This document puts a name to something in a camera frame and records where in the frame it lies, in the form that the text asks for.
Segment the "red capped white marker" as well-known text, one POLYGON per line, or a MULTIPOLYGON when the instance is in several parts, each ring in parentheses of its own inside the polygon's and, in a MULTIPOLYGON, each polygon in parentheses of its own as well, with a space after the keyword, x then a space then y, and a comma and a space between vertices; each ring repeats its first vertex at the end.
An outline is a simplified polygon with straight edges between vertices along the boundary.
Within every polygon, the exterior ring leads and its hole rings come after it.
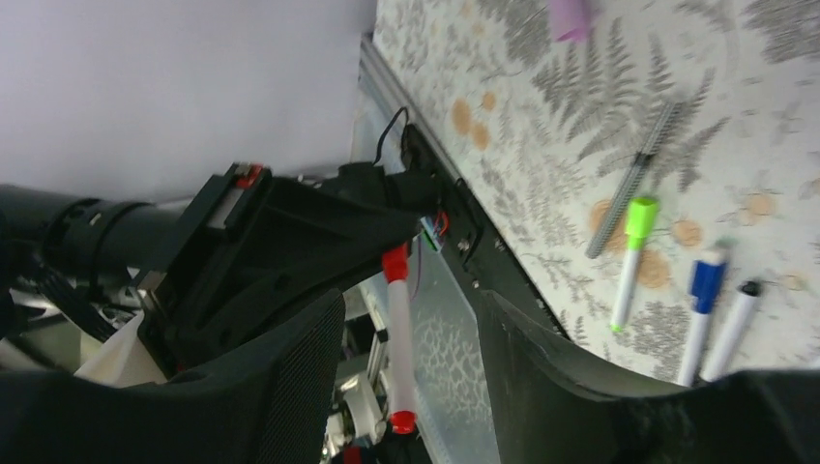
POLYGON ((395 434, 409 435, 416 430, 417 407, 407 284, 408 246, 384 253, 382 268, 388 294, 389 421, 395 434))

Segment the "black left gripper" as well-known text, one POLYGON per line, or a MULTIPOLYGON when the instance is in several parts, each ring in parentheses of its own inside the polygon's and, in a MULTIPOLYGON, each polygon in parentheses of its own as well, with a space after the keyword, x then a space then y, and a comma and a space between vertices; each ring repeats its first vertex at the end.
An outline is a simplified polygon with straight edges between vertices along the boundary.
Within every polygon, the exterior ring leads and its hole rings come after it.
POLYGON ((141 343, 173 376, 377 274, 416 235, 424 183, 400 173, 314 188, 234 164, 181 213, 98 198, 57 206, 41 228, 39 292, 102 340, 114 328, 97 307, 136 301, 141 343))

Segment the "pink highlighter cap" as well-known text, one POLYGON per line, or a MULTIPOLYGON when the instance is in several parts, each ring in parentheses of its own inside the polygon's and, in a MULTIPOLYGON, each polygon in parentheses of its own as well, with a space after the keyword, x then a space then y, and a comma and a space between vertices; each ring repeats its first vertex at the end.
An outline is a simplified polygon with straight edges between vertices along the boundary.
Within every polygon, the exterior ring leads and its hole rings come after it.
POLYGON ((592 29, 589 0, 548 0, 549 25, 556 42, 583 43, 592 29))

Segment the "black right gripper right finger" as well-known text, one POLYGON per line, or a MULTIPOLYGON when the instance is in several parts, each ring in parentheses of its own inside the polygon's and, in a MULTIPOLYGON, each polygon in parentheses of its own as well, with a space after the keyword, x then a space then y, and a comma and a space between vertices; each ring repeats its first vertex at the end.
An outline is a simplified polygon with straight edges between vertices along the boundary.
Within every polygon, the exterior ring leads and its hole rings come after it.
POLYGON ((624 369, 492 291, 479 309, 504 463, 815 463, 819 374, 740 371, 687 389, 624 369))

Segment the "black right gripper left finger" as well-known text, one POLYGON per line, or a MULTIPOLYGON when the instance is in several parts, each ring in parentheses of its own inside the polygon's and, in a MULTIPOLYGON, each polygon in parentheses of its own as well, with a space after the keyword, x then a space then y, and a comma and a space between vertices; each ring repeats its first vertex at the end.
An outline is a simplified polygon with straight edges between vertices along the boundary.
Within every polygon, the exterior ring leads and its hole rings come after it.
POLYGON ((344 299, 332 290, 172 380, 112 388, 65 372, 1 376, 5 463, 317 463, 344 299))

